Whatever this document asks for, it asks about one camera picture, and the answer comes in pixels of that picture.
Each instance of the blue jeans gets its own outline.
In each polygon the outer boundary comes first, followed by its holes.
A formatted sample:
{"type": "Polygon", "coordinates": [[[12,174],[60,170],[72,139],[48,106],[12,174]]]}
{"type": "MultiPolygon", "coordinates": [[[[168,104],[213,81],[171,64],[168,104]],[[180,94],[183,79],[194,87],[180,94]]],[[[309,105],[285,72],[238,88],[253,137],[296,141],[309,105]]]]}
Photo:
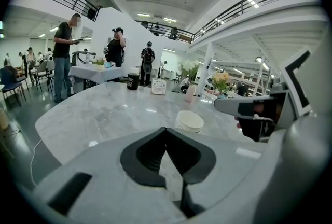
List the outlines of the blue jeans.
{"type": "Polygon", "coordinates": [[[54,57],[54,100],[61,99],[61,90],[63,80],[66,81],[67,96],[71,95],[71,81],[69,80],[68,73],[71,69],[70,58],[54,57]]]}

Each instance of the person wearing black cap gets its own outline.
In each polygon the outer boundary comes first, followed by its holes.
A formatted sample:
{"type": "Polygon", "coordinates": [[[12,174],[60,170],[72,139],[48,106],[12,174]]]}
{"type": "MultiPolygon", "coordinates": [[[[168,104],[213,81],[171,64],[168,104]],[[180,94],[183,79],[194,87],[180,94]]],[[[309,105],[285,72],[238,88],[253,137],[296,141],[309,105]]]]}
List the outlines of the person wearing black cap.
{"type": "MultiPolygon", "coordinates": [[[[122,50],[126,46],[126,40],[123,38],[123,29],[118,27],[114,30],[114,39],[109,42],[107,61],[114,62],[116,67],[121,67],[122,50]]],[[[115,78],[113,81],[120,82],[120,78],[115,78]]]]}
{"type": "Polygon", "coordinates": [[[147,47],[141,52],[142,65],[141,65],[141,86],[148,87],[150,84],[150,75],[152,70],[152,62],[155,59],[155,52],[151,49],[152,42],[148,42],[147,47]]]}

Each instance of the sign on table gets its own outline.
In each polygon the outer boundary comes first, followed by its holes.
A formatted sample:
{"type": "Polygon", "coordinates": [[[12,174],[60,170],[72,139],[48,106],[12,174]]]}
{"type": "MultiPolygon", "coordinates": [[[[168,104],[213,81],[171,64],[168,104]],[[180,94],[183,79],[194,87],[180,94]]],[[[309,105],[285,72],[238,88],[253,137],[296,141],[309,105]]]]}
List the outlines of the sign on table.
{"type": "Polygon", "coordinates": [[[166,80],[153,78],[151,85],[151,94],[166,95],[166,80]]]}

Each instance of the chair backrest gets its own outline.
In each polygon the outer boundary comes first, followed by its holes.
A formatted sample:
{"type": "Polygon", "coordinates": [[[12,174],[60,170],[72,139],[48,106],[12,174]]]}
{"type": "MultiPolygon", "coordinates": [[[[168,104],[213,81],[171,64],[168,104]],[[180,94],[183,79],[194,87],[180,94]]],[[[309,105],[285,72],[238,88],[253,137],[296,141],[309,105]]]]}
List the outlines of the chair backrest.
{"type": "Polygon", "coordinates": [[[46,70],[51,71],[55,69],[54,60],[48,60],[46,65],[46,70]]]}
{"type": "Polygon", "coordinates": [[[36,68],[36,72],[40,73],[46,71],[46,65],[47,61],[43,61],[43,63],[41,63],[41,65],[38,68],[36,68]]]}
{"type": "Polygon", "coordinates": [[[1,76],[1,83],[6,85],[12,84],[13,81],[13,74],[10,70],[8,70],[7,68],[1,68],[0,69],[0,76],[1,76]]]}

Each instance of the floor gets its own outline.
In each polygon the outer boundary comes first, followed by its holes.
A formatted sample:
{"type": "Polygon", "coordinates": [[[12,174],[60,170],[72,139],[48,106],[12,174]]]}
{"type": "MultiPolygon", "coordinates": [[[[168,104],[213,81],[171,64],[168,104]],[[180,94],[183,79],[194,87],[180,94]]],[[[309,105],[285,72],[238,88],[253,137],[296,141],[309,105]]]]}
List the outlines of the floor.
{"type": "MultiPolygon", "coordinates": [[[[51,154],[43,142],[35,148],[35,157],[30,170],[33,149],[40,141],[35,129],[35,122],[49,109],[54,107],[53,96],[47,91],[46,83],[41,83],[42,92],[36,86],[29,85],[30,92],[24,90],[26,100],[20,96],[20,107],[12,95],[9,97],[12,108],[8,106],[0,95],[0,107],[3,107],[9,117],[10,126],[6,131],[0,131],[0,151],[6,158],[14,179],[32,190],[34,183],[38,184],[45,176],[58,168],[61,164],[51,154]]],[[[167,80],[167,92],[179,90],[179,83],[167,80]]]]}

